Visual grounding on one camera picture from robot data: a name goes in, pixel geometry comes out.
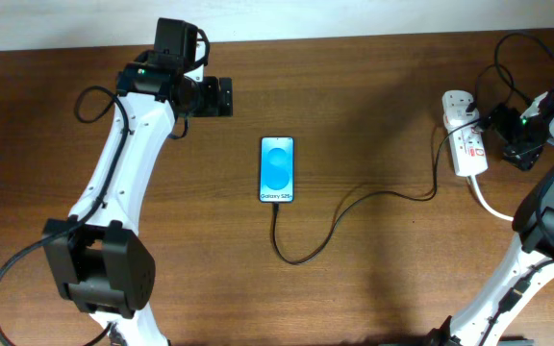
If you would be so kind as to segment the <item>blue Galaxy smartphone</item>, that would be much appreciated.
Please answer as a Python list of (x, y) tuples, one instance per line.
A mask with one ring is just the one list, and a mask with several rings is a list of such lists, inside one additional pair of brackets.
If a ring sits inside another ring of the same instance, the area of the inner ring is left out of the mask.
[(259, 199), (262, 203), (294, 200), (294, 140), (290, 136), (261, 139)]

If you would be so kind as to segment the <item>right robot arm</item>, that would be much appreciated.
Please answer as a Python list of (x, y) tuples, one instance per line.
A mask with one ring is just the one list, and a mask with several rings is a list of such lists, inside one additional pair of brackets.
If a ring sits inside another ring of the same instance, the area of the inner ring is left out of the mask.
[(428, 333), (423, 345), (499, 345), (533, 297), (554, 279), (554, 165), (521, 203), (507, 255), (466, 308)]

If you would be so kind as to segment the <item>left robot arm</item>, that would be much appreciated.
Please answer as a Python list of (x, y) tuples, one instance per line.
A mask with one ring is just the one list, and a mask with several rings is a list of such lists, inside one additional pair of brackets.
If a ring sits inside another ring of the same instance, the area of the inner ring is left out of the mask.
[(149, 304), (156, 263), (139, 239), (139, 215), (163, 144), (192, 117), (230, 116), (232, 81), (206, 77), (210, 42), (183, 20), (161, 18), (155, 42), (105, 93), (113, 124), (79, 200), (42, 237), (59, 294), (106, 330), (113, 345), (166, 345)]

